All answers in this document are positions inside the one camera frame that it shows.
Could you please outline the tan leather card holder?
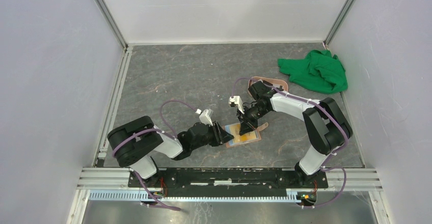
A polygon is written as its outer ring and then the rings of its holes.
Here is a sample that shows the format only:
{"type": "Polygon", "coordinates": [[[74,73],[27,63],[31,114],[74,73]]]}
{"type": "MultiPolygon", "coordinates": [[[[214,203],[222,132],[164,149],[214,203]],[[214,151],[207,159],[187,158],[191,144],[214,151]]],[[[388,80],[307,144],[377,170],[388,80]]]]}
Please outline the tan leather card holder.
{"type": "Polygon", "coordinates": [[[261,140],[260,132],[265,130],[268,127],[268,123],[264,123],[261,126],[258,127],[257,130],[254,130],[252,132],[248,132],[244,135],[239,134],[240,130],[240,123],[230,124],[225,126],[226,132],[234,136],[234,139],[228,141],[225,143],[227,148],[232,148],[248,143],[258,142],[261,140]]]}

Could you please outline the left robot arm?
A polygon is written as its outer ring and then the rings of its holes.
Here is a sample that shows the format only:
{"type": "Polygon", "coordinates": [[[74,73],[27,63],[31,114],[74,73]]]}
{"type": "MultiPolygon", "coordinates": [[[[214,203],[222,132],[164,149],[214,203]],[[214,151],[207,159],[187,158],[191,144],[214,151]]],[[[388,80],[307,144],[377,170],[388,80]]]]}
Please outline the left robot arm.
{"type": "Polygon", "coordinates": [[[177,136],[157,127],[149,116],[143,116],[110,131],[107,140],[112,155],[120,167],[138,172],[141,181],[148,187],[160,181],[155,161],[150,153],[162,153],[174,160],[189,157],[195,149],[203,146],[218,147],[234,139],[217,121],[197,122],[177,136]]]}

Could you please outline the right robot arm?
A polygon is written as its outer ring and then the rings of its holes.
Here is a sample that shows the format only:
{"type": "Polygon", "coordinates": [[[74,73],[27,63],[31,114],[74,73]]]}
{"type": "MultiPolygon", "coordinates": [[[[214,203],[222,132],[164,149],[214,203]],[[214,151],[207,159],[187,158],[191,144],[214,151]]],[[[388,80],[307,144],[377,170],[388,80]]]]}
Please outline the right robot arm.
{"type": "Polygon", "coordinates": [[[269,112],[284,113],[304,122],[311,146],[296,164],[294,181],[308,187],[322,170],[331,155],[344,148],[353,130],[337,102],[328,97],[323,100],[293,95],[265,80],[251,79],[248,92],[254,99],[250,106],[240,96],[231,95],[229,105],[237,108],[239,134],[257,130],[258,121],[269,112]]]}

